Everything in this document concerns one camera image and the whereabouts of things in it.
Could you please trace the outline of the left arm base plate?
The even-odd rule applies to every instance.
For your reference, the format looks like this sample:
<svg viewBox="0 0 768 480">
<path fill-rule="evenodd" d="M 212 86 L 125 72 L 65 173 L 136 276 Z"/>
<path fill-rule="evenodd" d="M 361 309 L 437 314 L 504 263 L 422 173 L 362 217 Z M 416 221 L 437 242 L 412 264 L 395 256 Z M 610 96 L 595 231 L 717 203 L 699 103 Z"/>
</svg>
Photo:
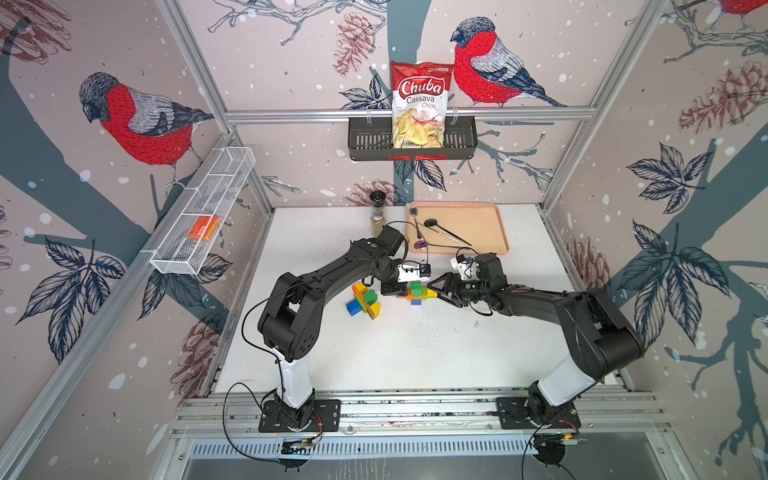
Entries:
<svg viewBox="0 0 768 480">
<path fill-rule="evenodd" d="M 282 400 L 267 400 L 258 426 L 260 433 L 337 432 L 341 401 L 309 398 L 297 409 Z"/>
</svg>

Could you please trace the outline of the green square brick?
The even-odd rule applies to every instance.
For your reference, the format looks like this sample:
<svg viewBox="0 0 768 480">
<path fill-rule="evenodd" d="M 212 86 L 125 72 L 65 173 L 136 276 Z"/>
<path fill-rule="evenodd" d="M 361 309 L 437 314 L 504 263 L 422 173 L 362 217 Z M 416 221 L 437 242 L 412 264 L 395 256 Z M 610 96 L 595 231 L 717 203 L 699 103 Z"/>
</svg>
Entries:
<svg viewBox="0 0 768 480">
<path fill-rule="evenodd" d="M 409 292 L 412 300 L 421 300 L 425 297 L 421 281 L 412 281 L 409 286 Z"/>
<path fill-rule="evenodd" d="M 372 306 L 378 302 L 378 295 L 374 290 L 367 290 L 363 294 L 363 299 L 367 305 Z"/>
</svg>

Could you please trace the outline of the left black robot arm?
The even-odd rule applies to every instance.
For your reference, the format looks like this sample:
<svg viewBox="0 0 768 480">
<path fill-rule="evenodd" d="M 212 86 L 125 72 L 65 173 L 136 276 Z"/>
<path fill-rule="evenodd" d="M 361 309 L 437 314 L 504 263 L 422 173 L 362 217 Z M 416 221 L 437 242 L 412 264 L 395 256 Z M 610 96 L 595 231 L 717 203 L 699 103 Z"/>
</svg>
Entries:
<svg viewBox="0 0 768 480">
<path fill-rule="evenodd" d="M 277 359 L 280 384 L 276 392 L 278 419 L 290 430 L 309 426 L 315 417 L 315 389 L 305 357 L 318 341 L 323 311 L 329 300 L 359 281 L 372 277 L 395 280 L 395 257 L 405 237 L 385 226 L 374 238 L 352 241 L 329 264 L 300 276 L 281 275 L 258 321 L 263 341 Z"/>
</svg>

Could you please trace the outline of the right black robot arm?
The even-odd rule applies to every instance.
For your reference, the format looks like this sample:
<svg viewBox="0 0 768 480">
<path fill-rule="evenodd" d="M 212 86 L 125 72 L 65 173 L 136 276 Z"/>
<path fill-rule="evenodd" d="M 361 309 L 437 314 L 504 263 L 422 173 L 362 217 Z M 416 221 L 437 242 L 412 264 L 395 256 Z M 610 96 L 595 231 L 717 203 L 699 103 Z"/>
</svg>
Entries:
<svg viewBox="0 0 768 480">
<path fill-rule="evenodd" d="M 574 399 L 604 377 L 642 358 L 646 347 L 624 314 L 600 289 L 547 291 L 512 284 L 494 253 L 467 262 L 462 273 L 445 273 L 428 283 L 437 297 L 457 308 L 485 303 L 492 314 L 530 317 L 560 327 L 568 354 L 528 387 L 527 415 L 537 427 L 563 417 Z"/>
</svg>

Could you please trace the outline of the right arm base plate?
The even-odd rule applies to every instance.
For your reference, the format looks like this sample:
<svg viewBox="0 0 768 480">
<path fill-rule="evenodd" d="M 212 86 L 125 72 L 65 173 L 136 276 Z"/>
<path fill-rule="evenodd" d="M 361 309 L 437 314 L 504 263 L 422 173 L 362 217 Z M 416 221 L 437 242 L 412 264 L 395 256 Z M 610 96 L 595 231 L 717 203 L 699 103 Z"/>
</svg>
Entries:
<svg viewBox="0 0 768 480">
<path fill-rule="evenodd" d="M 581 421 L 573 402 L 549 405 L 538 398 L 497 397 L 496 415 L 503 430 L 559 428 L 579 430 Z"/>
</svg>

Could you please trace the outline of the green square brick back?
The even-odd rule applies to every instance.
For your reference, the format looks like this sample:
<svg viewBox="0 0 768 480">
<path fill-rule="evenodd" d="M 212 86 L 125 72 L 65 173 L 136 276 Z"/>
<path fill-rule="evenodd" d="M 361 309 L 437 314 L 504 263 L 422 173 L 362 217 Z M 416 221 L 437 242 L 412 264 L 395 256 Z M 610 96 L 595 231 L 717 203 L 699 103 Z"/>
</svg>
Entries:
<svg viewBox="0 0 768 480">
<path fill-rule="evenodd" d="M 409 286 L 409 292 L 412 300 L 421 300 L 425 297 L 421 281 L 412 281 Z"/>
</svg>

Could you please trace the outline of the orange brick front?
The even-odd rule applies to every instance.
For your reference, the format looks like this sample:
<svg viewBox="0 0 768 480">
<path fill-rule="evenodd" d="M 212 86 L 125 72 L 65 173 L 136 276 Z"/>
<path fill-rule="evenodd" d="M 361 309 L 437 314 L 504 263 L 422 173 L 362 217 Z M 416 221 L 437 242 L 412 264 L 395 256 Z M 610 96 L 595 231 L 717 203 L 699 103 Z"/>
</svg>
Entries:
<svg viewBox="0 0 768 480">
<path fill-rule="evenodd" d="M 355 291 L 354 291 L 354 295 L 355 295 L 355 298 L 357 299 L 357 301 L 358 301 L 360 304 L 364 304 L 364 303 L 365 303 L 365 294 L 366 294 L 366 293 L 367 293 L 367 290 L 366 290 L 366 289 L 363 289 L 363 290 L 355 290 Z"/>
</svg>

